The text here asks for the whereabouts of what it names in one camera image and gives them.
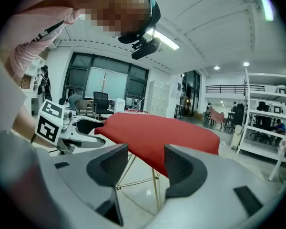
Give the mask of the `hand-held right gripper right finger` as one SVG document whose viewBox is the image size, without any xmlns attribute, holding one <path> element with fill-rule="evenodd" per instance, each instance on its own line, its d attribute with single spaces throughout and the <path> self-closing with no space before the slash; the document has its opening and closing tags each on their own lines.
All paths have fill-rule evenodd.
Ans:
<svg viewBox="0 0 286 229">
<path fill-rule="evenodd" d="M 277 188 L 238 162 L 206 152 L 164 147 L 170 185 L 164 229 L 233 229 L 277 195 Z"/>
</svg>

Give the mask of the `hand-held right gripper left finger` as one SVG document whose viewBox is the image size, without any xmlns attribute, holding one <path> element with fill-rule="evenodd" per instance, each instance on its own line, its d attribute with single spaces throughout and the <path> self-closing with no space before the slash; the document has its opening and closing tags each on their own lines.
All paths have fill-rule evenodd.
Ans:
<svg viewBox="0 0 286 229">
<path fill-rule="evenodd" d="M 122 226 L 116 185 L 128 160 L 128 145 L 55 156 L 52 161 L 71 191 L 90 209 Z"/>
</svg>

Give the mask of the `wooden round back chair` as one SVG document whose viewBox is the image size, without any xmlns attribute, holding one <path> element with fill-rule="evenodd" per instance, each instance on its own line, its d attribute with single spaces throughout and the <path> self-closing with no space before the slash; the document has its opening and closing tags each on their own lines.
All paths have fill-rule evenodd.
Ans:
<svg viewBox="0 0 286 229">
<path fill-rule="evenodd" d="M 75 101 L 74 107 L 77 115 L 94 118 L 94 104 L 92 102 L 80 99 Z"/>
</svg>

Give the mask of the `blue chair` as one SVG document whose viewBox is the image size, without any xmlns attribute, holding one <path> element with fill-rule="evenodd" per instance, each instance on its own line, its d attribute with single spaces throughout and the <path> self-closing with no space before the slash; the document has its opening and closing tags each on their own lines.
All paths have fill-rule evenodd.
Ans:
<svg viewBox="0 0 286 229">
<path fill-rule="evenodd" d="M 80 94 L 72 94 L 69 98 L 68 98 L 68 103 L 69 103 L 69 106 L 67 107 L 67 109 L 70 109 L 70 110 L 74 110 L 76 111 L 77 108 L 76 108 L 76 104 L 79 100 L 82 99 L 82 96 Z"/>
</svg>

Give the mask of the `long ceiling light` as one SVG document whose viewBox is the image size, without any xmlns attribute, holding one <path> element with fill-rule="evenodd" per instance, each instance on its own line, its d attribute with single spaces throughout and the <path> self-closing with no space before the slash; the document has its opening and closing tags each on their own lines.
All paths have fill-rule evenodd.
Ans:
<svg viewBox="0 0 286 229">
<path fill-rule="evenodd" d="M 160 40 L 166 44 L 167 46 L 171 47 L 173 50 L 177 50 L 180 46 L 176 44 L 174 41 L 166 37 L 165 35 L 161 34 L 157 30 L 154 31 L 155 37 L 160 38 Z"/>
<path fill-rule="evenodd" d="M 272 9 L 272 3 L 270 0 L 261 0 L 263 5 L 263 10 L 265 14 L 265 19 L 267 21 L 273 21 L 274 20 L 274 12 Z"/>
</svg>

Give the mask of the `row of white shelf devices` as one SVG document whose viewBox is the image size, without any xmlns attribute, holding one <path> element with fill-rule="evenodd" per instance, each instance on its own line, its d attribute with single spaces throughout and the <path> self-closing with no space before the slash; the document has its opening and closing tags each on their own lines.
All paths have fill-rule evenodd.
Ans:
<svg viewBox="0 0 286 229">
<path fill-rule="evenodd" d="M 270 112 L 286 115 L 286 86 L 278 85 L 275 93 L 280 96 L 270 103 Z"/>
</svg>

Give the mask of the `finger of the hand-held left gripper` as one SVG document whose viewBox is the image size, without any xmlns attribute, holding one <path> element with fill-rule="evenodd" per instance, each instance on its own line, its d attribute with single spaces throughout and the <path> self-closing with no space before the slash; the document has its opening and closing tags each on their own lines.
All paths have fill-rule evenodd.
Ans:
<svg viewBox="0 0 286 229">
<path fill-rule="evenodd" d="M 78 148 L 101 148 L 105 145 L 105 140 L 100 137 L 91 135 L 82 135 L 74 133 L 70 137 L 70 142 L 74 143 Z"/>
<path fill-rule="evenodd" d="M 74 116 L 72 125 L 81 129 L 95 129 L 103 127 L 104 123 L 88 116 Z"/>
</svg>

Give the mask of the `person's pink shirt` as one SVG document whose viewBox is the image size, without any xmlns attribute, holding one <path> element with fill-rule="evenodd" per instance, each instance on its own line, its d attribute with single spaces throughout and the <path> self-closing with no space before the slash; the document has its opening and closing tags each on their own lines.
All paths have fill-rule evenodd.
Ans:
<svg viewBox="0 0 286 229">
<path fill-rule="evenodd" d="M 80 16 L 78 0 L 24 0 L 8 19 L 3 41 L 10 51 L 5 67 L 22 78 L 32 61 Z"/>
</svg>

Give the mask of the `wooden coat rack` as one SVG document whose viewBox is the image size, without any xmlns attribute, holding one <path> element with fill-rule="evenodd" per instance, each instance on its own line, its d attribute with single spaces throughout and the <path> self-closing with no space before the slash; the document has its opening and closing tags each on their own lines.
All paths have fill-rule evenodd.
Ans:
<svg viewBox="0 0 286 229">
<path fill-rule="evenodd" d="M 104 89 L 105 89 L 105 84 L 106 84 L 106 77 L 107 77 L 108 73 L 105 72 L 104 73 L 104 76 L 103 76 L 103 79 L 102 79 L 102 88 L 101 88 L 101 92 L 103 93 L 104 92 Z"/>
</svg>

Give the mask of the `white lidded bin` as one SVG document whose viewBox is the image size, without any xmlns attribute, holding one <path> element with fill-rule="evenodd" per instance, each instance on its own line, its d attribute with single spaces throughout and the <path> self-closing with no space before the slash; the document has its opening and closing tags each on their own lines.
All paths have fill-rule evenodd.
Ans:
<svg viewBox="0 0 286 229">
<path fill-rule="evenodd" d="M 236 125 L 234 128 L 234 132 L 232 134 L 232 140 L 230 144 L 230 148 L 236 150 L 241 139 L 242 127 L 241 125 Z"/>
</svg>

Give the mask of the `dark glass door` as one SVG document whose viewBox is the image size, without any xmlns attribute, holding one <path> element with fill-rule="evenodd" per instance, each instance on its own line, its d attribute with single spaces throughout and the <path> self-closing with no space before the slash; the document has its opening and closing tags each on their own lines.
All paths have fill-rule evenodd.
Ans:
<svg viewBox="0 0 286 229">
<path fill-rule="evenodd" d="M 193 117 L 198 108 L 200 92 L 200 74 L 193 70 L 182 74 L 182 90 L 180 104 L 183 115 Z"/>
</svg>

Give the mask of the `grey locker cabinet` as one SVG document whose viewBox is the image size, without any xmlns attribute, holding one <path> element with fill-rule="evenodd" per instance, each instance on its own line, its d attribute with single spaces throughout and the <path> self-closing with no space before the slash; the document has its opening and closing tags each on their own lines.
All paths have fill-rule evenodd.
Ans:
<svg viewBox="0 0 286 229">
<path fill-rule="evenodd" d="M 151 115 L 166 117 L 169 102 L 170 85 L 162 80 L 151 81 L 146 101 L 146 111 Z"/>
</svg>

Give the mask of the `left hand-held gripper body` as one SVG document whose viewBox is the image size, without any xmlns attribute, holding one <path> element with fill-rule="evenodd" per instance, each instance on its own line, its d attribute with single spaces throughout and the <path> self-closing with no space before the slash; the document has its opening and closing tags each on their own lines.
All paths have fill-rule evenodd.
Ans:
<svg viewBox="0 0 286 229">
<path fill-rule="evenodd" d="M 37 116 L 34 136 L 54 145 L 63 154 L 81 147 L 80 141 L 71 140 L 75 125 L 71 110 L 50 100 L 44 100 Z"/>
</svg>

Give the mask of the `white shelf rack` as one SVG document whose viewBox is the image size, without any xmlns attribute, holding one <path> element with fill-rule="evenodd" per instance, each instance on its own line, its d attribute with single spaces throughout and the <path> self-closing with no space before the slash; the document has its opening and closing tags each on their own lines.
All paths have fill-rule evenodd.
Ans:
<svg viewBox="0 0 286 229">
<path fill-rule="evenodd" d="M 270 111 L 262 111 L 262 110 L 254 110 L 251 108 L 252 100 L 260 100 L 264 102 L 274 102 L 280 95 L 275 92 L 267 92 L 267 91 L 251 91 L 250 85 L 260 84 L 263 86 L 278 86 L 285 85 L 286 86 L 286 75 L 283 74 L 274 74 L 274 73 L 248 73 L 245 70 L 245 79 L 244 86 L 248 86 L 248 90 L 244 91 L 245 103 L 244 103 L 244 115 L 242 122 L 242 133 L 240 143 L 237 147 L 237 154 L 241 150 L 246 152 L 250 152 L 259 156 L 264 156 L 273 160 L 278 160 L 279 154 L 278 150 L 272 150 L 270 148 L 263 148 L 260 146 L 249 145 L 248 143 L 244 143 L 245 135 L 247 130 L 255 131 L 258 134 L 264 134 L 265 136 L 275 136 L 281 139 L 285 138 L 284 135 L 278 134 L 275 131 L 270 131 L 267 127 L 258 127 L 257 124 L 249 124 L 249 120 L 251 116 L 261 117 L 262 120 L 265 118 L 271 118 L 273 120 L 284 120 L 286 121 L 286 115 L 284 114 L 276 114 Z"/>
</svg>

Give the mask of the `black mezzanine railing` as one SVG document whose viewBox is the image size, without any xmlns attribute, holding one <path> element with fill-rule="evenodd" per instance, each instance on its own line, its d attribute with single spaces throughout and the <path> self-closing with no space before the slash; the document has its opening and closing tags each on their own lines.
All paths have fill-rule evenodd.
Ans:
<svg viewBox="0 0 286 229">
<path fill-rule="evenodd" d="M 207 94 L 242 94 L 248 90 L 248 86 L 243 84 L 238 85 L 208 85 L 205 87 Z M 250 85 L 251 91 L 265 91 L 263 85 Z"/>
</svg>

